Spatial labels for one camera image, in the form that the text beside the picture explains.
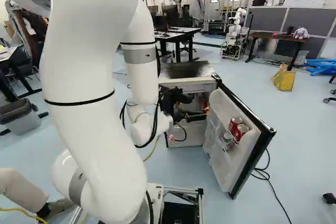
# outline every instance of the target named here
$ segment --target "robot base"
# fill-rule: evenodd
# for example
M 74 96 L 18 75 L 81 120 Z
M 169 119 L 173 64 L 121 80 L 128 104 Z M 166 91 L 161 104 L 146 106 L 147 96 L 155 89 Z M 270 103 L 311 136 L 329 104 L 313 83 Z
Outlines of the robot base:
M 202 188 L 167 187 L 160 184 L 148 183 L 148 193 L 152 200 L 154 224 L 204 224 L 204 201 Z M 170 201 L 165 197 L 171 195 Z M 148 203 L 144 204 L 139 216 L 131 224 L 150 224 Z M 77 207 L 70 224 L 78 223 L 82 209 Z

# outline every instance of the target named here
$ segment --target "light blue floor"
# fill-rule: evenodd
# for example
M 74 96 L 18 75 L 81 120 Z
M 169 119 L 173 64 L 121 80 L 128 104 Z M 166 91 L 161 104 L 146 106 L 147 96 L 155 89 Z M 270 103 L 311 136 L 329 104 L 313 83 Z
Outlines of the light blue floor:
M 201 42 L 220 46 L 224 42 L 224 39 L 210 38 L 203 36 L 201 33 L 197 33 L 194 36 L 194 42 Z
M 336 102 L 324 104 L 329 77 L 311 77 L 298 71 L 294 91 L 280 92 L 270 78 L 277 67 L 242 60 L 223 60 L 219 48 L 197 46 L 195 56 L 209 60 L 223 82 L 259 117 L 278 130 L 269 146 L 271 182 L 287 209 L 293 224 L 335 223 L 336 209 L 321 201 L 321 195 L 336 193 L 335 132 Z M 182 61 L 187 54 L 182 54 Z M 114 58 L 115 72 L 125 72 L 121 55 Z M 114 74 L 118 107 L 130 95 L 127 76 Z M 41 111 L 46 109 L 42 94 L 29 97 Z M 140 150 L 145 157 L 149 146 Z M 50 181 L 50 166 L 64 149 L 50 118 L 23 137 L 12 134 L 0 139 L 0 166 L 14 167 L 50 194 L 50 200 L 61 197 Z M 264 156 L 258 166 L 265 165 Z M 146 162 L 150 182 L 170 186 L 200 186 L 205 192 L 207 224 L 282 224 L 286 217 L 267 184 L 250 178 L 238 198 L 231 201 L 223 194 L 200 147 L 167 149 L 161 138 L 153 156 Z M 1 207 L 13 207 L 0 197 Z M 68 223 L 69 217 L 51 223 Z M 33 223 L 22 214 L 0 212 L 0 223 Z M 97 223 L 90 218 L 88 223 Z

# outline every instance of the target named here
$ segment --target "gray ring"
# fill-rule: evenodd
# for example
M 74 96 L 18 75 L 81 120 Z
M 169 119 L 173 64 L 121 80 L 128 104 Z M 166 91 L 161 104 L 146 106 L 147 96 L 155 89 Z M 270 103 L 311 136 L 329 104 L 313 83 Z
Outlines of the gray ring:
M 83 172 L 79 168 L 77 168 L 70 181 L 69 197 L 71 201 L 78 206 L 81 206 L 80 198 L 86 181 L 87 179 L 85 178 Z
M 143 64 L 156 60 L 155 47 L 138 50 L 123 49 L 123 54 L 126 63 L 130 64 Z

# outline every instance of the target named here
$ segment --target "stuffed animal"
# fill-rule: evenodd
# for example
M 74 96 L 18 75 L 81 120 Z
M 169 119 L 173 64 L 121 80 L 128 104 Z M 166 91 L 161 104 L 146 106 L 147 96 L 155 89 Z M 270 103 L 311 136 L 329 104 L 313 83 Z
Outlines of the stuffed animal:
M 310 37 L 310 35 L 309 35 L 307 29 L 301 27 L 301 28 L 299 28 L 295 31 L 295 33 L 293 34 L 293 37 L 295 39 L 308 39 Z

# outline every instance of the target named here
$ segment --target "mini fridge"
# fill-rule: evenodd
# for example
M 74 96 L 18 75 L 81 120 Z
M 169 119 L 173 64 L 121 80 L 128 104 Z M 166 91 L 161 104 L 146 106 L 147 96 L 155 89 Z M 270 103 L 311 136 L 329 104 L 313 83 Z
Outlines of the mini fridge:
M 172 125 L 165 134 L 166 146 L 202 146 L 221 190 L 235 199 L 276 131 L 225 86 L 207 61 L 165 65 L 159 81 L 160 85 L 179 87 L 183 93 L 193 94 L 194 103 L 178 105 L 183 110 L 201 110 L 201 103 L 207 106 L 204 120 L 190 123 L 182 120 Z M 239 142 L 232 138 L 228 148 L 223 136 L 226 132 L 231 135 L 228 128 L 232 118 L 242 119 L 249 130 Z M 185 133 L 185 141 L 174 141 L 182 139 Z

